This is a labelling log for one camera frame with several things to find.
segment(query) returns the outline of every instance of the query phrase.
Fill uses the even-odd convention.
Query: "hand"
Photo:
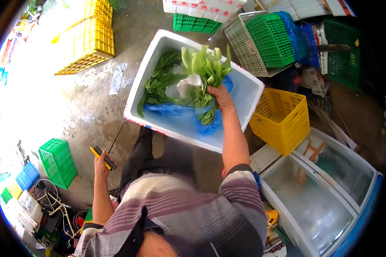
[[[109,154],[103,150],[100,158],[94,157],[94,175],[95,177],[107,178],[109,176],[109,170],[106,168],[106,164],[104,163],[104,157],[109,157]]]
[[[235,108],[235,103],[224,85],[219,88],[208,86],[207,92],[216,97],[217,108],[222,112]]]

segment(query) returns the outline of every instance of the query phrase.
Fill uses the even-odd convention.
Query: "yellow knife handle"
[[[100,155],[96,152],[96,150],[93,149],[93,147],[90,147],[90,150],[94,153],[94,155],[97,158],[100,158]],[[107,162],[104,162],[104,165],[106,165],[106,168],[108,168],[109,170],[112,170],[112,168],[110,167],[110,165],[107,164]]]

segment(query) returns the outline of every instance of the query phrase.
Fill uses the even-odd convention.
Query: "plastic crate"
[[[310,131],[306,97],[265,88],[249,124],[256,136],[287,156]]]
[[[357,90],[360,80],[360,50],[355,45],[360,30],[334,19],[324,20],[324,30],[329,44],[347,44],[349,51],[329,52],[328,76],[351,90]]]
[[[9,193],[11,194],[11,196],[13,198],[16,198],[18,199],[21,195],[21,193],[23,192],[20,188],[20,186],[17,184],[17,182],[15,181],[15,179],[11,179],[8,183],[7,183],[7,187],[6,187],[8,190],[9,190]]]
[[[29,162],[23,167],[23,170],[16,176],[15,180],[22,191],[28,191],[39,178],[40,175],[36,168]]]
[[[67,141],[50,139],[39,148],[39,155],[49,180],[56,186],[67,189],[77,176]]]
[[[314,39],[312,24],[302,22],[297,25],[297,29],[302,35],[308,51],[308,55],[306,59],[303,60],[302,64],[320,68],[319,53],[317,51],[316,40]]]
[[[113,7],[108,0],[87,0],[82,6],[72,9],[72,15],[71,25],[91,16],[96,16],[103,23],[111,27]]]
[[[75,74],[113,57],[113,30],[93,16],[60,35],[55,75]]]
[[[266,15],[267,11],[240,13],[223,29],[227,39],[235,51],[240,64],[248,72],[257,77],[272,77],[290,65],[284,68],[267,69],[256,45],[246,28],[246,25],[257,15]]]
[[[2,198],[3,198],[3,200],[4,200],[4,202],[7,204],[7,202],[11,199],[11,198],[13,198],[12,196],[11,196],[11,194],[10,194],[10,191],[9,191],[9,189],[7,189],[7,187],[3,190],[3,192],[1,193],[1,196],[2,196]]]
[[[196,18],[185,14],[173,15],[173,30],[214,34],[222,23],[206,18]]]
[[[276,13],[258,15],[246,23],[267,68],[282,68],[295,61],[283,19]]]

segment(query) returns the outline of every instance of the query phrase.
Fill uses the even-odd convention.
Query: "concrete floor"
[[[50,42],[64,29],[66,15],[55,0],[50,0],[40,25],[12,58],[6,89],[0,91],[0,157],[10,160],[4,149],[20,139],[41,176],[46,177],[37,149],[53,137],[67,140],[78,178],[68,190],[60,189],[62,199],[77,208],[87,208],[93,203],[94,180],[94,155],[89,147],[112,147],[110,155],[118,167],[129,156],[139,125],[123,119],[127,97],[156,31],[173,31],[173,14],[163,12],[161,0],[127,1],[127,8],[113,12],[115,58],[75,75],[54,76],[55,46]],[[225,55],[227,39],[221,31],[214,35],[176,33],[210,48],[220,47]],[[127,63],[123,86],[117,95],[109,95],[113,71],[121,63]],[[264,144],[250,128],[246,136],[252,152]],[[159,157],[163,151],[161,134],[155,133],[153,146],[154,157]],[[222,181],[221,155],[192,148],[199,189],[217,193]],[[117,188],[119,182],[119,169],[110,172],[109,189]]]

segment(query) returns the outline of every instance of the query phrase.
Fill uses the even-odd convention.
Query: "white box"
[[[163,0],[163,10],[225,23],[246,3],[247,0]]]
[[[152,111],[144,111],[144,118],[137,114],[137,104],[144,94],[144,84],[153,74],[161,54],[168,48],[181,50],[182,47],[198,51],[201,45],[166,30],[159,30],[156,33],[134,79],[123,117],[167,136],[221,153],[223,130],[216,131],[209,136],[202,136],[198,133],[191,117],[161,116]],[[235,102],[240,125],[244,131],[262,95],[264,84],[234,62],[231,63],[231,67],[233,70],[229,73],[229,77],[234,83],[231,96]]]
[[[353,16],[356,17],[353,10],[344,0],[326,0],[333,16]]]
[[[289,0],[300,19],[332,14],[324,0]]]
[[[269,13],[283,11],[289,13],[293,21],[300,20],[288,0],[261,0],[261,3],[266,7],[266,10],[269,11]]]

